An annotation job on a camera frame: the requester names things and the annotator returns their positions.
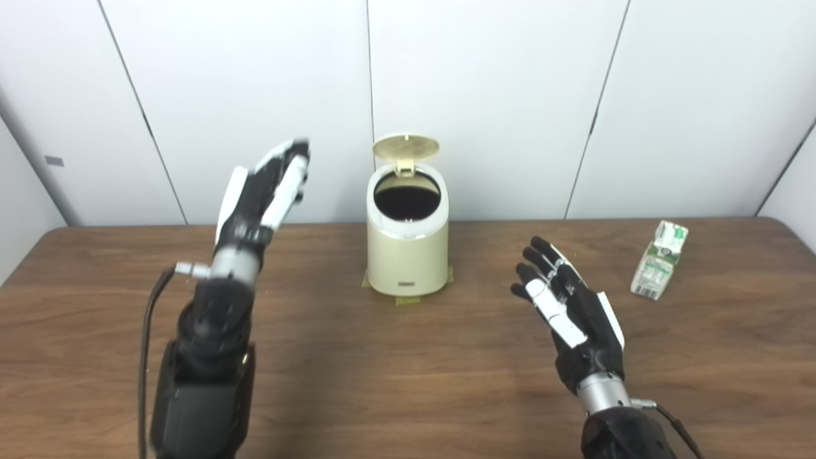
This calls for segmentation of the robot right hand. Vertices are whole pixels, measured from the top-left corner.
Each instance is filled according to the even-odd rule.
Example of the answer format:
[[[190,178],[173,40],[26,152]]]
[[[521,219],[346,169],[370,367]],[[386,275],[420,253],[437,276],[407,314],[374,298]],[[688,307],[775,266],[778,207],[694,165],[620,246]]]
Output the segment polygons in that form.
[[[512,294],[526,300],[551,329],[555,367],[572,394],[595,373],[625,378],[625,339],[603,291],[594,291],[574,265],[547,240],[534,236],[516,265]]]

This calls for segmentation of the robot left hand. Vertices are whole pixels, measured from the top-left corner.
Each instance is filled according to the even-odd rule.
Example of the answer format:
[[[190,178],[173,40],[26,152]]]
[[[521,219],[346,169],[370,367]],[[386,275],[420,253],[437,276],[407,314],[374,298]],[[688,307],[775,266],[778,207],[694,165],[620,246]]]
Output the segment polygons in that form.
[[[236,166],[222,197],[214,253],[247,249],[262,261],[292,207],[303,200],[311,159],[308,138],[274,147],[253,168]]]

